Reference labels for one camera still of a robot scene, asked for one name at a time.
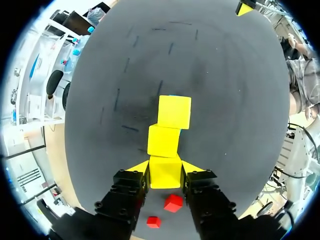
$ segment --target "bottle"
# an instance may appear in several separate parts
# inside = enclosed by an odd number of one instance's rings
[[[90,26],[87,31],[92,34],[94,30],[95,28],[93,26]]]
[[[67,60],[61,60],[61,64],[64,65],[63,72],[70,74],[76,67],[76,59],[71,55]]]

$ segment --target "yellow cube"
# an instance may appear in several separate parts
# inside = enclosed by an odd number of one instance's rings
[[[189,129],[191,97],[159,97],[158,125],[166,128]]]
[[[150,187],[152,189],[180,188],[182,161],[175,157],[150,156]]]
[[[148,135],[148,154],[174,158],[177,155],[179,135],[180,129],[151,125]]]

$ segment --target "red block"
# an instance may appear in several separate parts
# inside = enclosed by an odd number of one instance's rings
[[[161,219],[158,218],[157,216],[150,216],[148,217],[146,224],[148,225],[149,228],[159,229],[161,225]]]
[[[176,213],[184,205],[184,200],[181,196],[171,194],[164,202],[164,210]]]

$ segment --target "black chair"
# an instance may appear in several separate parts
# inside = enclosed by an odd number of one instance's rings
[[[71,83],[69,82],[65,86],[63,94],[62,94],[62,107],[64,110],[66,110],[66,107],[67,107],[67,98],[68,98],[68,94],[69,94],[70,85],[71,85]]]
[[[46,84],[46,94],[48,94],[48,99],[53,98],[63,76],[64,73],[60,70],[55,70],[51,73],[48,83]]]
[[[62,107],[64,110],[66,110],[67,98],[68,98],[69,89],[70,89],[70,81],[65,80],[68,82],[68,84],[65,87],[59,86],[59,83],[63,76],[64,76],[64,73],[60,70],[55,70],[51,73],[48,83],[46,85],[46,94],[48,94],[48,99],[52,99],[55,91],[57,90],[57,87],[64,89],[62,93]]]
[[[264,205],[256,214],[256,217],[260,217],[262,215],[265,215],[274,205],[272,201],[268,202],[266,205]]]

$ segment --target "gray table surface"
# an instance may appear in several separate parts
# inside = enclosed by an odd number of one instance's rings
[[[268,180],[287,128],[289,84],[277,35],[237,0],[121,0],[97,26],[78,60],[67,100],[65,147],[81,205],[109,191],[113,175],[149,159],[148,128],[159,95],[192,97],[182,160],[212,169],[241,215]],[[151,190],[134,235],[199,239],[189,209],[163,209]],[[160,229],[146,225],[162,219]]]

